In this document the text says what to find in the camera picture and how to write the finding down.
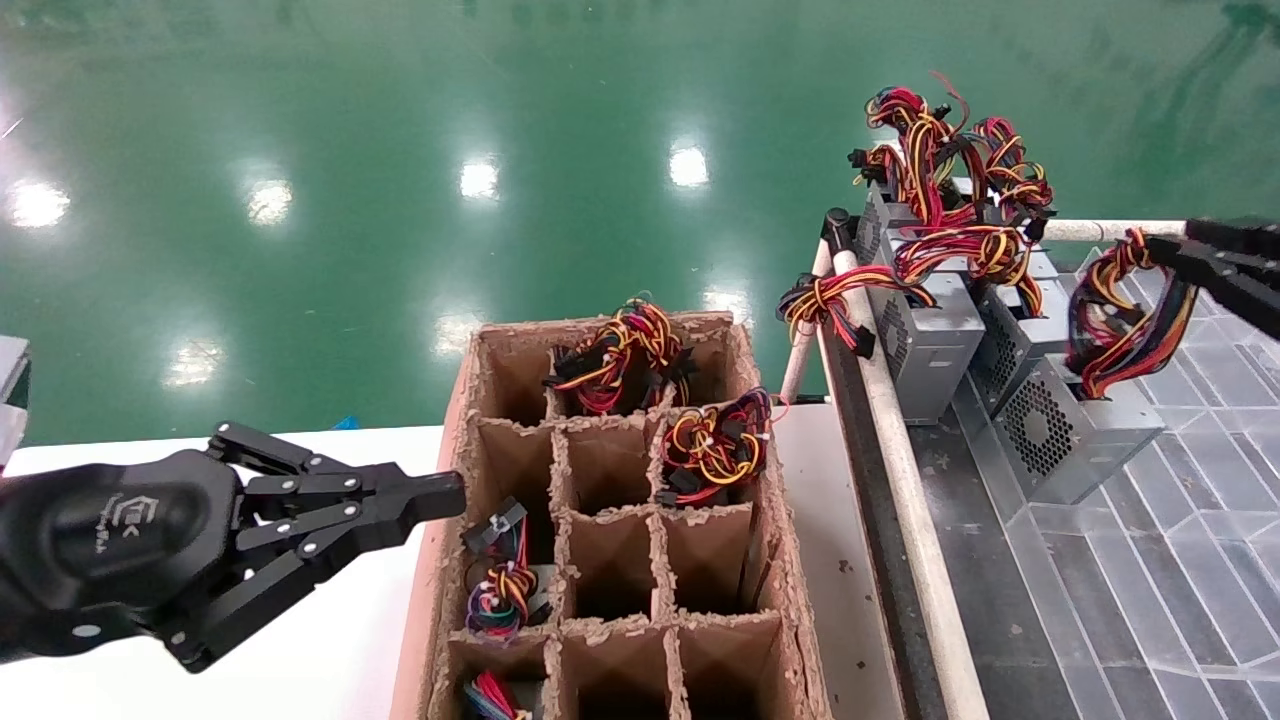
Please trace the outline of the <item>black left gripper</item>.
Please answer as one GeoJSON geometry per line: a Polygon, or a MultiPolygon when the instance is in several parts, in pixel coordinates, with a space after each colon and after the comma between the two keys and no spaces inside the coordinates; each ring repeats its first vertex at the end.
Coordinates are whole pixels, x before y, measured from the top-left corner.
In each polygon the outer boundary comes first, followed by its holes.
{"type": "Polygon", "coordinates": [[[202,673],[358,556],[466,509],[457,471],[352,466],[234,421],[207,455],[5,478],[3,659],[165,633],[183,669],[202,673]],[[259,474],[250,496],[344,500],[232,534],[242,483],[228,465],[259,474]]]}

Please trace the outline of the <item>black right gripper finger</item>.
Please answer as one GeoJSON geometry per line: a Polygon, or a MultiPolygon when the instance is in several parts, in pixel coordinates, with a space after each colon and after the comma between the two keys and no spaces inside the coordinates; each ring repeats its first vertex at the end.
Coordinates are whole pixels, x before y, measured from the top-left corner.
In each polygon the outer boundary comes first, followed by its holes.
{"type": "Polygon", "coordinates": [[[1152,234],[1147,247],[1155,264],[1174,279],[1208,292],[1230,314],[1279,340],[1276,261],[1165,234],[1152,234]]]}
{"type": "Polygon", "coordinates": [[[1279,260],[1277,222],[1256,222],[1240,225],[1210,219],[1188,219],[1185,236],[1217,252],[1240,255],[1261,263],[1277,263],[1279,260]]]}

